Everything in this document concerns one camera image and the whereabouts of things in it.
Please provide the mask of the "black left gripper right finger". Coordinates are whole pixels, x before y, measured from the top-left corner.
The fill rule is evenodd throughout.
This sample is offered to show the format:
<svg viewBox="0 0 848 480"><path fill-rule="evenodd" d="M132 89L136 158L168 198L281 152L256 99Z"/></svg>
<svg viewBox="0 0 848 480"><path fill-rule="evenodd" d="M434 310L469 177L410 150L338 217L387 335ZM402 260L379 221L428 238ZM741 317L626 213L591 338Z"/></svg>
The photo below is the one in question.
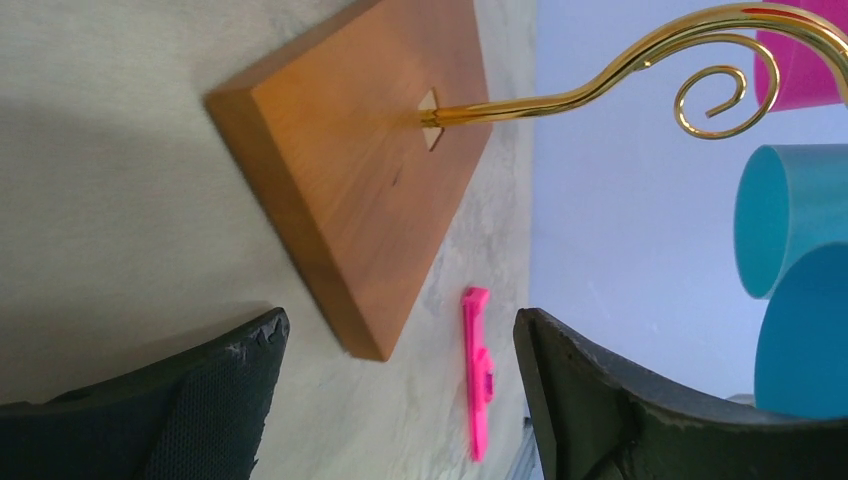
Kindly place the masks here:
<svg viewBox="0 0 848 480"><path fill-rule="evenodd" d="M721 399L659 375L538 308L513 341L548 479L843 479L847 423Z"/></svg>

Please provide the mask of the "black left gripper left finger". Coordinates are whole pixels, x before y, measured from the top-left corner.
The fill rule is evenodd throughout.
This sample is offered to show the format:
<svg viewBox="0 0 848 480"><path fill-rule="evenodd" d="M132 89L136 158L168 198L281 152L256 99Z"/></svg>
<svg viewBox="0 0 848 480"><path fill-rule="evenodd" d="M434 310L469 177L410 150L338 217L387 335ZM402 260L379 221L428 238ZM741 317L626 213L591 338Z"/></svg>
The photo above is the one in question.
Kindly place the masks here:
<svg viewBox="0 0 848 480"><path fill-rule="evenodd" d="M5 479L247 479L290 323L273 308L133 372L1 409Z"/></svg>

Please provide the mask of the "blue plastic wine glass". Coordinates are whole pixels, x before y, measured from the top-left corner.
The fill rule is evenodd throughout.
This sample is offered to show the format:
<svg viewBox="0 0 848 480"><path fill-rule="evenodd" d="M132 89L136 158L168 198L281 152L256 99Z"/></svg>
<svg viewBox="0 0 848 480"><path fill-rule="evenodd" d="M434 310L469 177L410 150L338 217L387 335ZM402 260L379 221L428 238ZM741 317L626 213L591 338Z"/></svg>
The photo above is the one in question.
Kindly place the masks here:
<svg viewBox="0 0 848 480"><path fill-rule="evenodd" d="M810 251L787 271L761 326L756 406L811 419L847 415L847 245Z"/></svg>

